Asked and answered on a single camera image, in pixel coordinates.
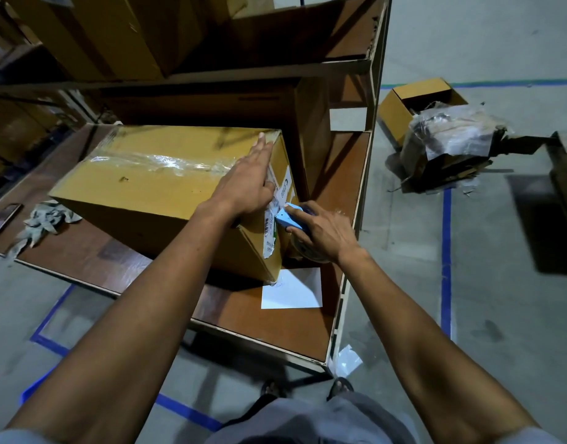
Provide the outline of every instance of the smartphone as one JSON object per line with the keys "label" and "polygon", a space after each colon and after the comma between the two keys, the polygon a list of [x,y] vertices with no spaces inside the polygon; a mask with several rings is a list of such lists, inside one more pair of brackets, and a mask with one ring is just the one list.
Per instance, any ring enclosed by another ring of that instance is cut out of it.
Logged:
{"label": "smartphone", "polygon": [[22,204],[8,204],[0,211],[0,232],[6,227],[14,216],[22,209]]}

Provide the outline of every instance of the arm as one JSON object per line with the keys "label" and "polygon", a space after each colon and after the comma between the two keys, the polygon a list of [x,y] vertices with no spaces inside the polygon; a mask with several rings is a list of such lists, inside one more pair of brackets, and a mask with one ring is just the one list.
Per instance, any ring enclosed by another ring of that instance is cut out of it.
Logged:
{"label": "arm", "polygon": [[392,367],[436,443],[486,443],[537,423],[516,399],[446,337],[435,321],[361,248],[349,219],[314,201],[312,237],[289,228],[337,263],[361,300]]}
{"label": "arm", "polygon": [[220,180],[176,238],[82,337],[7,428],[57,442],[133,442],[199,300],[213,254],[236,217],[265,208],[272,143],[264,135]]}

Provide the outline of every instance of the phone screen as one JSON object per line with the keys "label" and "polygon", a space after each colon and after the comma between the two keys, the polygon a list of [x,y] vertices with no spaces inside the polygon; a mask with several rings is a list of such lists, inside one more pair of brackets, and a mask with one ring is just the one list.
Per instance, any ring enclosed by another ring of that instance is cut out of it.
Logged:
{"label": "phone screen", "polygon": [[22,207],[22,204],[8,204],[0,211],[0,229],[12,219],[13,215]]}

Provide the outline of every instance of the gray sleeve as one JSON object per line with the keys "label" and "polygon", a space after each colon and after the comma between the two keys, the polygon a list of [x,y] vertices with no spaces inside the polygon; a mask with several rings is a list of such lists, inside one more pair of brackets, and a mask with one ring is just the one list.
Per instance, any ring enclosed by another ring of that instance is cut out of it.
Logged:
{"label": "gray sleeve", "polygon": [[495,444],[562,444],[562,442],[543,429],[529,427],[501,438]]}
{"label": "gray sleeve", "polygon": [[55,444],[30,430],[4,430],[0,432],[0,444]]}

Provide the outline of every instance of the paper scrap on floor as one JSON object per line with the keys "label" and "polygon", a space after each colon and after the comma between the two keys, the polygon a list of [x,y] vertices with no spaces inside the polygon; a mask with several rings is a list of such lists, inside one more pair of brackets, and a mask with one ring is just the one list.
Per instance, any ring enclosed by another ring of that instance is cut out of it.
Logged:
{"label": "paper scrap on floor", "polygon": [[265,285],[261,308],[319,308],[323,306],[320,268],[282,269],[275,285]]}

